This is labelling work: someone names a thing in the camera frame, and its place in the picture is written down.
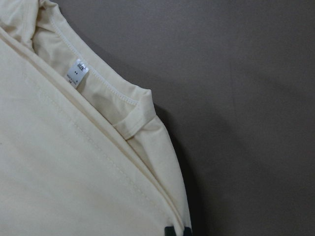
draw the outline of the gray surface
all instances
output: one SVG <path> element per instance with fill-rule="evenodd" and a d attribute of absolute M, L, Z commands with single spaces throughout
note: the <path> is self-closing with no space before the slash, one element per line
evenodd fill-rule
<path fill-rule="evenodd" d="M 104 61 L 153 91 L 195 236 L 314 235 L 314 1 L 56 2 Z"/>

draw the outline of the stitching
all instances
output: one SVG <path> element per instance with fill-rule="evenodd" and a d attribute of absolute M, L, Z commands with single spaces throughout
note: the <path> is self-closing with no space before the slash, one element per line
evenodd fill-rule
<path fill-rule="evenodd" d="M 134 134 L 134 132 L 137 129 L 140 129 L 140 127 L 138 127 L 138 124 L 145 121 L 146 120 L 146 116 L 147 114 L 149 114 L 151 112 L 151 110 L 147 111 L 143 116 L 143 118 L 141 118 L 140 120 L 138 120 L 133 127 L 131 127 L 126 133 L 122 134 L 123 137 L 126 137 L 126 139 L 129 139 L 130 137 L 132 137 Z"/>
<path fill-rule="evenodd" d="M 26 27 L 26 22 L 27 22 L 27 16 L 28 16 L 28 10 L 29 10 L 29 3 L 27 1 L 23 2 L 23 27 L 22 27 L 22 35 L 21 35 L 21 40 L 23 40 L 23 37 L 25 37 L 25 27 Z"/>
<path fill-rule="evenodd" d="M 127 180 L 127 183 L 128 183 L 130 186 L 132 186 L 132 187 L 136 190 L 136 192 L 138 192 L 147 202 L 149 202 L 152 206 L 154 206 L 154 208 L 155 208 L 156 210 L 158 210 L 158 212 L 159 212 L 160 214 L 162 214 L 163 216 L 165 216 L 167 219 L 170 220 L 170 217 L 169 217 L 164 211 L 162 211 L 160 208 L 158 208 L 158 206 L 157 206 L 144 192 L 142 192 L 142 190 L 130 179 L 130 177 L 128 177 L 127 174 L 126 174 L 124 171 L 122 171 L 122 170 L 114 163 L 114 161 L 104 153 L 104 151 L 103 151 L 103 150 L 79 127 L 79 125 L 78 125 L 76 122 L 74 122 L 74 121 L 71 119 L 71 117 L 70 117 L 66 112 L 64 112 L 64 110 L 63 110 L 49 95 L 47 95 L 47 93 L 45 93 L 45 92 L 42 90 L 42 88 L 41 88 L 36 82 L 34 82 L 33 80 L 31 80 L 25 73 L 23 73 L 23 76 L 24 76 L 25 78 L 27 78 L 28 81 L 31 81 L 31 82 L 35 85 L 36 89 L 37 89 L 38 91 L 40 91 L 46 98 L 48 98 L 48 100 L 53 104 L 53 106 L 54 106 L 60 113 L 62 113 L 62 114 L 70 121 L 70 123 L 72 123 L 72 124 L 74 125 L 74 127 L 76 127 L 76 128 L 80 131 L 80 133 L 87 139 L 87 141 L 88 141 L 89 143 L 91 143 L 91 144 L 101 153 L 102 156 L 104 156 L 104 157 L 109 161 L 109 163 L 111 164 L 111 166 L 112 166 L 114 169 L 116 169 L 116 171 L 118 171 L 121 175 L 123 175 L 123 176 L 125 177 L 125 179 Z"/>
<path fill-rule="evenodd" d="M 101 76 L 90 64 L 87 63 L 87 61 L 82 57 L 82 55 L 75 49 L 75 47 L 69 42 L 69 40 L 67 39 L 67 37 L 62 33 L 62 31 L 58 28 L 58 26 L 56 25 L 54 19 L 53 19 L 53 15 L 51 14 L 49 16 L 49 20 L 50 23 L 52 24 L 52 26 L 54 27 L 54 29 L 56 30 L 56 33 L 58 34 L 58 36 L 62 39 L 62 41 L 66 44 L 66 46 L 79 58 L 81 58 L 86 65 L 89 66 L 89 68 L 91 69 L 91 72 L 106 86 L 109 88 L 109 90 L 115 94 L 116 96 L 118 96 L 122 101 L 125 101 L 127 103 L 129 103 L 130 105 L 136 106 L 138 104 L 137 100 L 134 100 L 124 94 L 122 94 L 121 92 L 119 92 L 114 86 L 112 86 L 103 76 Z"/>

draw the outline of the neckline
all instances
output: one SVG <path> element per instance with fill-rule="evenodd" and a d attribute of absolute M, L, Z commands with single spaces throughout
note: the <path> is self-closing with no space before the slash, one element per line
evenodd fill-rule
<path fill-rule="evenodd" d="M 120 100 L 134 106 L 134 109 L 123 120 L 112 124 L 125 140 L 131 138 L 156 116 L 151 90 L 128 82 L 102 60 L 69 25 L 61 14 L 57 3 L 40 0 L 38 7 L 44 7 L 47 10 L 50 24 L 55 33 L 89 67 L 90 72 Z M 67 91 L 74 90 L 74 93 L 77 93 L 76 96 L 82 96 L 71 85 L 65 86 L 65 89 Z"/>

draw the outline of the size label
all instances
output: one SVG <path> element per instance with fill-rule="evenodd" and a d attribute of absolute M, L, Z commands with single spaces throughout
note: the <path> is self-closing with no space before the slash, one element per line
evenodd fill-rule
<path fill-rule="evenodd" d="M 67 72 L 68 82 L 76 89 L 89 69 L 78 59 Z"/>

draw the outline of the cream t-shirt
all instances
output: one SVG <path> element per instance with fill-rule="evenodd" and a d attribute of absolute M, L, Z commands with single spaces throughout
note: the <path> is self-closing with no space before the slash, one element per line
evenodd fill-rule
<path fill-rule="evenodd" d="M 88 72 L 75 88 L 67 74 L 77 60 Z M 98 57 L 56 3 L 0 0 L 0 67 L 1 236 L 191 228 L 151 90 Z"/>

